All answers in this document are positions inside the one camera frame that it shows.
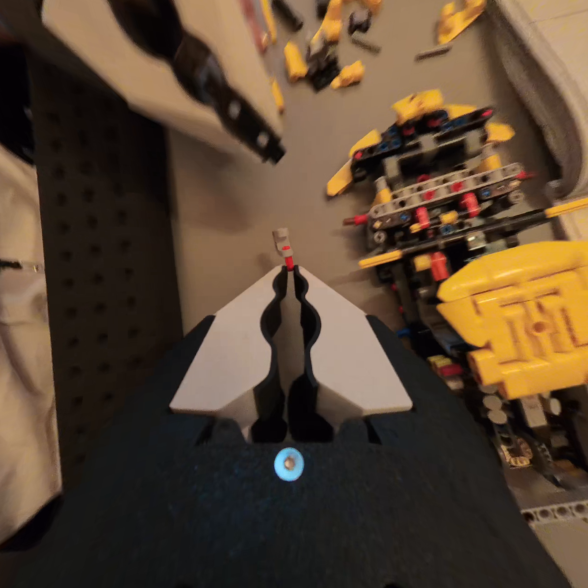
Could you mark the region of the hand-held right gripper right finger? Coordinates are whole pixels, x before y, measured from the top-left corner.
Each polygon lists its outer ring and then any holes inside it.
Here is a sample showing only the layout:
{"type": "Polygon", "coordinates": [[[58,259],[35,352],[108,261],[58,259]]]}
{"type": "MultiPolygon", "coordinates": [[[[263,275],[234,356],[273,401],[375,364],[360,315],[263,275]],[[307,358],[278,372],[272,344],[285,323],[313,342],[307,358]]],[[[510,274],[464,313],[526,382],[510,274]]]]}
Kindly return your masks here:
{"type": "Polygon", "coordinates": [[[315,412],[341,425],[412,409],[368,315],[301,266],[294,267],[294,285],[315,412]]]}

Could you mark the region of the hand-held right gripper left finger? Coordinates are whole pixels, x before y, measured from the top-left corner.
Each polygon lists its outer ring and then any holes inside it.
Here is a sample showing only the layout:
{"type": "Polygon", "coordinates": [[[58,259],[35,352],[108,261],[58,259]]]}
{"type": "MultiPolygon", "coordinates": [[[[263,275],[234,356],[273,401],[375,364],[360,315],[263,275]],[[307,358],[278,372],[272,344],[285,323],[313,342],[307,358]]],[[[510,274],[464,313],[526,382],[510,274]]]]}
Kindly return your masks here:
{"type": "Polygon", "coordinates": [[[170,402],[174,413],[231,419],[244,437],[282,408],[274,342],[282,323],[282,267],[265,276],[213,316],[170,402]]]}

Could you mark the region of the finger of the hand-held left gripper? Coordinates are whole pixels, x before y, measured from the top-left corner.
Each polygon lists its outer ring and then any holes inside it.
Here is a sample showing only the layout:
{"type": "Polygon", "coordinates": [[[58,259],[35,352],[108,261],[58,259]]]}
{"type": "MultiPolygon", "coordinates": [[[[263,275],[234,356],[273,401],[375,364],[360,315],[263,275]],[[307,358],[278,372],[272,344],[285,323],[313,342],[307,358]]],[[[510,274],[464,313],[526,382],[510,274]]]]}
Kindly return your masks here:
{"type": "Polygon", "coordinates": [[[223,151],[240,143],[201,81],[221,66],[186,32],[177,1],[44,1],[41,19],[136,113],[223,151]]]}
{"type": "Polygon", "coordinates": [[[282,139],[281,115],[262,55],[264,32],[256,1],[177,1],[177,11],[186,32],[210,48],[229,85],[282,139]]]}

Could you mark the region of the grey connector with red pin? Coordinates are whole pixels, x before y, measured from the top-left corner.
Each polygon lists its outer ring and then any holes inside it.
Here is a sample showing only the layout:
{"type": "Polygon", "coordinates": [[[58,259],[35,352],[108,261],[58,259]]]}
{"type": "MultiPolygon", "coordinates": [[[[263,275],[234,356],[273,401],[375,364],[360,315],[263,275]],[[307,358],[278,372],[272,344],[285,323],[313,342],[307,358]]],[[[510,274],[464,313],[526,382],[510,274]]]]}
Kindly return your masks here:
{"type": "Polygon", "coordinates": [[[288,272],[293,272],[295,268],[295,262],[293,260],[293,249],[290,244],[289,229],[276,229],[272,232],[272,236],[277,254],[282,258],[282,261],[288,272]]]}

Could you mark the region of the grey desk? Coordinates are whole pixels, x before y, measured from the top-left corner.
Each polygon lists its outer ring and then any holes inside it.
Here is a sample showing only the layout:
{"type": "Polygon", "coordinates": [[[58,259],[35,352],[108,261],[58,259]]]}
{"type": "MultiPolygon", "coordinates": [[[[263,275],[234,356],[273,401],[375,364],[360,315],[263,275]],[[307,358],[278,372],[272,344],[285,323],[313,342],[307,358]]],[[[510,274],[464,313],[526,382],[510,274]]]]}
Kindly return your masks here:
{"type": "MultiPolygon", "coordinates": [[[[327,202],[326,181],[346,150],[374,126],[389,124],[390,104],[439,87],[456,102],[495,104],[516,128],[504,158],[530,181],[524,211],[547,204],[545,184],[559,174],[539,127],[500,64],[493,24],[482,16],[444,58],[414,63],[434,38],[445,1],[384,1],[370,34],[378,56],[345,39],[341,57],[366,57],[366,78],[348,91],[314,94],[290,85],[282,48],[268,50],[284,92],[286,155],[273,166],[246,153],[225,156],[169,134],[174,183],[173,237],[185,330],[216,311],[278,263],[272,229],[286,226],[295,259],[389,327],[401,320],[392,292],[373,272],[353,269],[362,237],[340,227],[368,190],[327,202]]],[[[427,402],[407,415],[377,418],[393,445],[343,440],[312,445],[311,475],[293,483],[261,473],[252,452],[234,464],[237,484],[220,480],[228,518],[207,528],[190,552],[202,579],[189,587],[567,587],[568,582],[506,495],[496,458],[474,420],[426,378],[427,402]],[[261,474],[263,493],[249,490],[261,474]]]]}

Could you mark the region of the pile of loose building pieces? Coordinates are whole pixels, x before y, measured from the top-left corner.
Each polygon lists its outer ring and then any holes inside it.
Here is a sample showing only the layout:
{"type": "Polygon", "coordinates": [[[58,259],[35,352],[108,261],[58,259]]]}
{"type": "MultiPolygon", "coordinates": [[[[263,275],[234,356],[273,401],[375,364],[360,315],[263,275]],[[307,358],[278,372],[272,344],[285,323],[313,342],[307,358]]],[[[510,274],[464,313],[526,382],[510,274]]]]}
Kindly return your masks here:
{"type": "MultiPolygon", "coordinates": [[[[365,66],[357,60],[341,66],[337,45],[343,30],[343,4],[345,1],[315,1],[315,9],[320,26],[306,42],[305,52],[294,40],[289,40],[284,49],[286,77],[291,84],[305,80],[315,92],[327,87],[334,90],[348,88],[362,82],[365,66]]],[[[262,49],[277,42],[275,12],[294,32],[301,32],[304,21],[295,11],[291,1],[258,1],[265,24],[262,32],[262,49]]],[[[374,16],[380,10],[382,1],[360,1],[361,7],[349,15],[347,31],[350,40],[365,50],[378,54],[380,48],[367,38],[374,16]]]]}

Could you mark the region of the partly built yellow toy car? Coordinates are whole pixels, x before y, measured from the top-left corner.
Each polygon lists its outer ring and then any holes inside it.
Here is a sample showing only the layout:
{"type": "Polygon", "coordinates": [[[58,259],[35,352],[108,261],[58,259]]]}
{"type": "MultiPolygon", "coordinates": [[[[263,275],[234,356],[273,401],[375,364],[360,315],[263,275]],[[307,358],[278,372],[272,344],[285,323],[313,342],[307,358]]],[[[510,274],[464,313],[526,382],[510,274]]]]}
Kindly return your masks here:
{"type": "Polygon", "coordinates": [[[509,215],[533,173],[502,163],[514,131],[492,107],[434,90],[393,110],[326,188],[373,187],[343,221],[364,228],[359,266],[395,290],[398,336],[480,423],[529,525],[587,523],[587,240],[519,240],[587,212],[587,197],[509,215]]]}

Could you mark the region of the white t-shirt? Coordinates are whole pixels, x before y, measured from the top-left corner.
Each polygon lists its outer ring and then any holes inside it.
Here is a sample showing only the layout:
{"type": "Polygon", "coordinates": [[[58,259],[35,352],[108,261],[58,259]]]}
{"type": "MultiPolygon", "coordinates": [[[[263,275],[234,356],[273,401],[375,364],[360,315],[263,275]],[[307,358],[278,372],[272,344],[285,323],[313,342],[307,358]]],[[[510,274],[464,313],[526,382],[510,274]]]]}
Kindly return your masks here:
{"type": "Polygon", "coordinates": [[[1,146],[1,544],[62,490],[38,177],[1,146]]]}

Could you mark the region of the yellow piece with long rod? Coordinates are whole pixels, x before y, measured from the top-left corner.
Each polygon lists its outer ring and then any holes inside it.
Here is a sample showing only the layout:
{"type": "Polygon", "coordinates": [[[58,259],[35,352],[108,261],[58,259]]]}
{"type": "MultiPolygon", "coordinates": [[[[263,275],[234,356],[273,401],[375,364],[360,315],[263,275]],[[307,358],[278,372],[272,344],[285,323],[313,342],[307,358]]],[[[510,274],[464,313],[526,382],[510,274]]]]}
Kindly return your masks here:
{"type": "Polygon", "coordinates": [[[486,5],[487,1],[464,1],[462,10],[456,11],[454,2],[445,4],[437,23],[437,44],[452,42],[484,12],[486,5]]]}

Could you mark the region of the open instruction booklet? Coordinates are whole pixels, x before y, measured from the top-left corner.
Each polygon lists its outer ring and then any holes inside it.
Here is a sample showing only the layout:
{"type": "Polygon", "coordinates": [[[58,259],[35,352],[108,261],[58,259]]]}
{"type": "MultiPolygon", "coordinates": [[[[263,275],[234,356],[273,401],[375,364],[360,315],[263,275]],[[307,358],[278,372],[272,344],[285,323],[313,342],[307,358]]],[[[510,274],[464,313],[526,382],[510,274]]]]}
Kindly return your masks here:
{"type": "Polygon", "coordinates": [[[587,1],[489,1],[496,53],[559,166],[546,197],[587,197],[587,1]]]}

